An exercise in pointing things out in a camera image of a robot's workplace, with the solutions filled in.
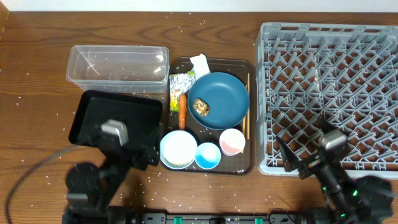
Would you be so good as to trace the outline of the pink cup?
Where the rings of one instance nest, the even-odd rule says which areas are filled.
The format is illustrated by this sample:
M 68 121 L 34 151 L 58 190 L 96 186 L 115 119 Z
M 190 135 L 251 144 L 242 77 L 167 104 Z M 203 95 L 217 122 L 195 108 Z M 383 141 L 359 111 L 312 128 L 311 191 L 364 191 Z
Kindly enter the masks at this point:
M 246 139 L 240 130 L 231 128 L 221 133 L 219 144 L 225 155 L 235 156 L 244 150 Z

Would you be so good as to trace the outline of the small blue cup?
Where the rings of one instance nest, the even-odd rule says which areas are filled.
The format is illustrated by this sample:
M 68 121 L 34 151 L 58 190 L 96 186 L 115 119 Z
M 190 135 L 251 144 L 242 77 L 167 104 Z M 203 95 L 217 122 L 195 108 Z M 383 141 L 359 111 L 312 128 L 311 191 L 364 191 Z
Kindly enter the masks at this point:
M 221 152 L 217 145 L 205 142 L 197 147 L 195 162 L 205 170 L 214 169 L 221 160 Z

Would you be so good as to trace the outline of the dark blue plate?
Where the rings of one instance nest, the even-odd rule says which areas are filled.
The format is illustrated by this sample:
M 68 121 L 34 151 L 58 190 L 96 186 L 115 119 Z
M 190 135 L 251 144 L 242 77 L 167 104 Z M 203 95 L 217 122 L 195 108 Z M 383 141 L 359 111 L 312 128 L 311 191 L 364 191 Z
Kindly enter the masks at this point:
M 210 107 L 208 116 L 200 116 L 193 108 L 196 98 Z M 222 130 L 237 126 L 250 106 L 245 84 L 236 76 L 215 72 L 199 78 L 188 92 L 188 110 L 193 119 L 208 129 Z

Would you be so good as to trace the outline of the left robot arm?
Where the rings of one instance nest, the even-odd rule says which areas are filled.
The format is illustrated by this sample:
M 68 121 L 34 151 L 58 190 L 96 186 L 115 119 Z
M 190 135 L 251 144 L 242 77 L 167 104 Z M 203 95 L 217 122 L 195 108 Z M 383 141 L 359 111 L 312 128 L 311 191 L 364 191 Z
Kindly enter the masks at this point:
M 146 170 L 159 163 L 158 125 L 133 140 L 132 131 L 116 120 L 101 124 L 98 149 L 106 159 L 101 166 L 82 162 L 68 171 L 65 184 L 68 189 L 68 205 L 62 223 L 141 223 L 141 215 L 132 207 L 111 206 L 110 202 L 130 169 Z

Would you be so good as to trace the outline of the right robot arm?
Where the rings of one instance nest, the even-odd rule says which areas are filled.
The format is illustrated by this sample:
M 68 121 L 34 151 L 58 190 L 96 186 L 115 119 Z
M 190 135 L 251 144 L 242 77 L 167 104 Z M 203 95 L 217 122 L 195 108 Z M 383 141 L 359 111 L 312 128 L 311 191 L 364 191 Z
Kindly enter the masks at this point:
M 301 179 L 315 176 L 322 187 L 326 209 L 301 215 L 297 223 L 382 223 L 393 215 L 395 194 L 391 183 L 376 176 L 353 180 L 340 166 L 348 155 L 348 135 L 340 130 L 324 134 L 318 151 L 300 160 L 288 145 L 276 138 L 282 153 L 284 169 L 298 171 Z

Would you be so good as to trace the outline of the grey dishwasher rack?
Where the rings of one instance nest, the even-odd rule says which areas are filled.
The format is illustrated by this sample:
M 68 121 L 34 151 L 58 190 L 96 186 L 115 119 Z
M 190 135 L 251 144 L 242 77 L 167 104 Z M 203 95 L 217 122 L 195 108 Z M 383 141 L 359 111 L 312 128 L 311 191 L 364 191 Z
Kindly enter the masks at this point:
M 349 134 L 350 176 L 397 178 L 397 27 L 266 22 L 254 46 L 260 173 L 285 175 L 276 138 L 314 154 L 325 119 Z

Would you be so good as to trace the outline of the black plastic bin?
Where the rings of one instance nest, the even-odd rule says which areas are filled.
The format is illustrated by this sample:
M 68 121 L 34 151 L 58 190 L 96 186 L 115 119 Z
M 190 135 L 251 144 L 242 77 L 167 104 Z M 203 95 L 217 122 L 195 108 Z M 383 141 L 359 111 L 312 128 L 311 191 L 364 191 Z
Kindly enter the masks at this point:
M 127 126 L 130 140 L 143 137 L 160 125 L 159 100 L 88 90 L 82 96 L 68 140 L 72 144 L 98 147 L 100 126 L 109 119 Z

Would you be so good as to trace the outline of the light blue rice bowl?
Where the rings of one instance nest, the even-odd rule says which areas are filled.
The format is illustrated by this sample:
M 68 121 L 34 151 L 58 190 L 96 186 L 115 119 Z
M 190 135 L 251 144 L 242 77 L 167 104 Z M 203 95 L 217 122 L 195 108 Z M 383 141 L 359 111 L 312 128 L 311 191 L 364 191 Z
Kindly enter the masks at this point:
M 170 169 L 185 169 L 195 160 L 197 141 L 188 132 L 171 131 L 160 142 L 160 160 Z

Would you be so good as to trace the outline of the orange carrot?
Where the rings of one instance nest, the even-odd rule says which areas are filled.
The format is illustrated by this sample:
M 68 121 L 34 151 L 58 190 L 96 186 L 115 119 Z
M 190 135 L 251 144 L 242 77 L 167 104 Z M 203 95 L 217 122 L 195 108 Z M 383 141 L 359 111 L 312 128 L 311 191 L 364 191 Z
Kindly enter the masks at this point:
M 181 93 L 178 97 L 178 125 L 180 130 L 185 129 L 187 116 L 187 96 Z

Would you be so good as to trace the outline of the dark brown serving tray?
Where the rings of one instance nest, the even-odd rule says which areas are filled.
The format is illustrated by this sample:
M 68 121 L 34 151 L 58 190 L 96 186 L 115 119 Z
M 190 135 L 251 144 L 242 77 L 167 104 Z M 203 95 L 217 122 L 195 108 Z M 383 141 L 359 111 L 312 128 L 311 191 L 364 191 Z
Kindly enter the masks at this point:
M 230 75 L 234 75 L 239 78 L 244 84 L 250 84 L 250 106 L 255 106 L 256 87 L 254 86 L 255 81 L 252 80 L 255 75 L 254 67 L 251 63 L 246 60 L 235 60 L 235 59 L 221 59 L 221 58 L 209 58 L 207 60 L 208 66 L 212 72 L 225 72 Z M 214 174 L 225 174 L 225 175 L 245 175 L 250 173 L 254 167 L 255 159 L 255 134 L 253 133 L 253 128 L 255 127 L 255 122 L 252 117 L 255 112 L 249 112 L 248 128 L 247 128 L 247 138 L 246 145 L 244 148 L 244 153 L 239 153 L 235 156 L 227 156 L 221 154 L 220 163 L 210 170 L 205 170 L 200 168 L 196 162 L 193 162 L 190 166 L 182 169 L 183 172 L 201 172 L 201 173 L 214 173 Z M 236 129 L 243 130 L 243 122 L 235 126 Z M 199 123 L 197 123 L 190 113 L 187 113 L 187 123 L 186 130 L 195 137 L 198 144 L 204 142 L 211 142 L 213 144 L 219 144 L 219 137 L 222 133 L 221 130 L 208 129 Z

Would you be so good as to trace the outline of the clear plastic bin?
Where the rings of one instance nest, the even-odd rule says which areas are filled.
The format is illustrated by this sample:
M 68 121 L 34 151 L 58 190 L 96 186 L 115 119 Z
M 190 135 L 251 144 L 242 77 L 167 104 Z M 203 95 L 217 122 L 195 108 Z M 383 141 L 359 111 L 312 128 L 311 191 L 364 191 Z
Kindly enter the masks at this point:
M 136 45 L 76 45 L 66 79 L 83 91 L 163 93 L 169 75 L 167 47 Z

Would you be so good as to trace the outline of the brown food scrap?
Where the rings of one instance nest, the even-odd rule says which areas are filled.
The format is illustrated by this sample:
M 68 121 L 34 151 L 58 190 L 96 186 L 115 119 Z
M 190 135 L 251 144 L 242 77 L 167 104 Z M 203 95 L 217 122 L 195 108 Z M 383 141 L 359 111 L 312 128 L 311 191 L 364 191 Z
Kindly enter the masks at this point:
M 200 98 L 196 98 L 193 102 L 193 108 L 200 116 L 208 116 L 210 107 Z

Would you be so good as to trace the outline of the foil snack wrapper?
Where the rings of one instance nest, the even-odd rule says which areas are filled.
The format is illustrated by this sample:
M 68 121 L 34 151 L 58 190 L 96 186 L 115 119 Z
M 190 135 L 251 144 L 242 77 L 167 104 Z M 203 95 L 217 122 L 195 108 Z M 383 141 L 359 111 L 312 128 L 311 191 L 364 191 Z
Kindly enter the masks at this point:
M 178 98 L 180 94 L 186 93 L 195 82 L 193 72 L 177 73 L 169 76 L 170 87 L 170 110 L 178 112 Z

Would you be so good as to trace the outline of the crumpled white napkin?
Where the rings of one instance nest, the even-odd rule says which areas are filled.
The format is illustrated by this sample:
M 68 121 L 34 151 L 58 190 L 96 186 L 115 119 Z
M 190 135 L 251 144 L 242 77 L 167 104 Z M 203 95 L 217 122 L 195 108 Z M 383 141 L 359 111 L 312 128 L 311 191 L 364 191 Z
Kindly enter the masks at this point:
M 207 58 L 204 54 L 191 57 L 190 62 L 193 65 L 192 72 L 194 74 L 195 80 L 198 80 L 199 78 L 211 73 Z

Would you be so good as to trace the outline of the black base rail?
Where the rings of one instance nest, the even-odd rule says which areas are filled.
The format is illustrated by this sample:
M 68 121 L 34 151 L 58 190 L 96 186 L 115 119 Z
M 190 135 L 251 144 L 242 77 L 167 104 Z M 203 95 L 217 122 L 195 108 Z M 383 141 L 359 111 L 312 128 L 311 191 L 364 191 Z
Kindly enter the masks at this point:
M 143 213 L 141 224 L 294 224 L 295 215 L 166 215 Z

